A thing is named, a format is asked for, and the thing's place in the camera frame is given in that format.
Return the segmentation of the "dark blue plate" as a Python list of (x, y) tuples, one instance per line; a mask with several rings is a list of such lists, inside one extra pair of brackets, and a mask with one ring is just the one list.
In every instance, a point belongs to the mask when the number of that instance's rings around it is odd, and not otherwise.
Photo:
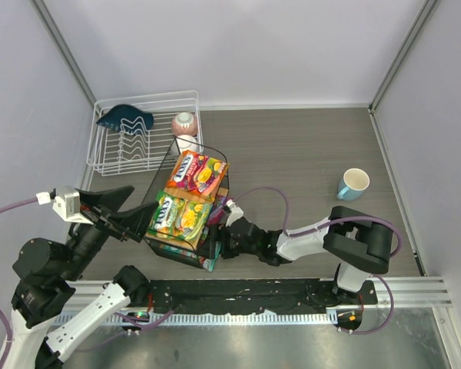
[(140, 135), (150, 131), (154, 124), (154, 116), (132, 105), (115, 105), (100, 117), (96, 124), (116, 132), (129, 135)]

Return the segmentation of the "white cup in rack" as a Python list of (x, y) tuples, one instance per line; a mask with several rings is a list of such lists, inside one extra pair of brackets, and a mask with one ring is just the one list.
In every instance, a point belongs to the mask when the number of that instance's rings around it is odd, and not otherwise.
[(199, 152), (201, 148), (197, 142), (197, 139), (190, 135), (177, 136), (175, 138), (175, 152), (179, 155), (186, 150)]

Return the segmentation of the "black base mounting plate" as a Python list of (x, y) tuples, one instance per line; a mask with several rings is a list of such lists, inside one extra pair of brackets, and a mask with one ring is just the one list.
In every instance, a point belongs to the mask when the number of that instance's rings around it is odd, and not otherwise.
[(372, 281), (358, 293), (341, 292), (334, 281), (319, 278), (152, 280), (141, 305), (164, 314), (249, 315), (316, 314), (340, 305), (375, 305)]

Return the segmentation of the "green Fox's candy bag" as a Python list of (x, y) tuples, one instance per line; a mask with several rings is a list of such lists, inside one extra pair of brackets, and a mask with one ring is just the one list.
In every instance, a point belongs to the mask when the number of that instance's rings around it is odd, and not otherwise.
[(147, 234), (159, 238), (194, 242), (203, 230), (211, 205), (178, 198), (164, 191), (157, 196), (155, 210)]

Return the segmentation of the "orange Fox's fruits candy bag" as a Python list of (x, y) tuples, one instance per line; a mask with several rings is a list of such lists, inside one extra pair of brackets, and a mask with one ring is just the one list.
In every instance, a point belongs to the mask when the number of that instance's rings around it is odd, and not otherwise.
[(182, 190), (205, 201), (214, 201), (227, 170), (226, 161), (186, 150), (181, 153), (166, 187)]

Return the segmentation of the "pink ceramic bowl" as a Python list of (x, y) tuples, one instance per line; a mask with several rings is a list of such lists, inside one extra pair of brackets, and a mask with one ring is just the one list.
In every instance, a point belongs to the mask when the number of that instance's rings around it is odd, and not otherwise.
[(197, 117), (190, 112), (181, 112), (174, 116), (171, 130), (175, 136), (195, 136), (198, 132)]

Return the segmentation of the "purple Fox's berries candy bag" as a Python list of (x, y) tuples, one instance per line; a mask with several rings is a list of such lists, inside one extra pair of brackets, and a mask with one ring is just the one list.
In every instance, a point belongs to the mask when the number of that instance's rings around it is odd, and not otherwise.
[(214, 206), (211, 209), (211, 212), (207, 219), (207, 224), (218, 224), (220, 219), (222, 219), (224, 215), (224, 206), (228, 201), (227, 195), (218, 194), (216, 196)]

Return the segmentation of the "light blue mug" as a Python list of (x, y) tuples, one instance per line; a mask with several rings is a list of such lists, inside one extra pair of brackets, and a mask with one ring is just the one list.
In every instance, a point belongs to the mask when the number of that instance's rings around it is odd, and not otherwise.
[(362, 169), (349, 168), (340, 179), (337, 188), (337, 199), (341, 201), (353, 201), (365, 192), (370, 186), (370, 177)]

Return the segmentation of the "teal Fox's candy bag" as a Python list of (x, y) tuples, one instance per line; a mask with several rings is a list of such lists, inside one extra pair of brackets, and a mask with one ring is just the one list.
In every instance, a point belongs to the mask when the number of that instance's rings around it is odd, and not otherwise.
[(161, 256), (164, 258), (170, 258), (171, 260), (181, 262), (182, 264), (204, 269), (209, 272), (213, 271), (215, 262), (217, 260), (216, 258), (211, 259), (198, 256), (193, 251), (172, 247), (166, 244), (160, 246), (160, 249)]

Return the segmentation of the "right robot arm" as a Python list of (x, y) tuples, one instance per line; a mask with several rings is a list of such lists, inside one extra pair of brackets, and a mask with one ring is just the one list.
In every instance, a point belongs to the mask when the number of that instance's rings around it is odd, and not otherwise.
[(337, 301), (359, 301), (366, 279), (386, 274), (397, 236), (393, 225), (383, 219), (344, 206), (332, 208), (328, 217), (293, 230), (265, 231), (244, 217), (230, 201), (224, 206), (224, 223), (206, 227), (198, 252), (205, 258), (235, 258), (250, 254), (273, 267), (300, 258), (329, 253), (340, 259), (331, 294)]

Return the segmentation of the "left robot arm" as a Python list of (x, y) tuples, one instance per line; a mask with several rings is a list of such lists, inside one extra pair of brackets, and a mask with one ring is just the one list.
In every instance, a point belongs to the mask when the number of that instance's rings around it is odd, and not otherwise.
[(22, 246), (12, 266), (19, 283), (12, 296), (11, 317), (0, 310), (6, 331), (0, 368), (60, 368), (107, 317), (147, 303), (148, 279), (135, 266), (126, 265), (72, 320), (54, 332), (49, 330), (76, 292), (72, 282), (83, 275), (109, 238), (136, 242), (144, 238), (157, 205), (122, 211), (133, 191), (131, 185), (97, 192), (66, 186), (36, 195), (36, 203), (51, 204), (71, 225), (69, 238), (65, 243), (32, 238)]

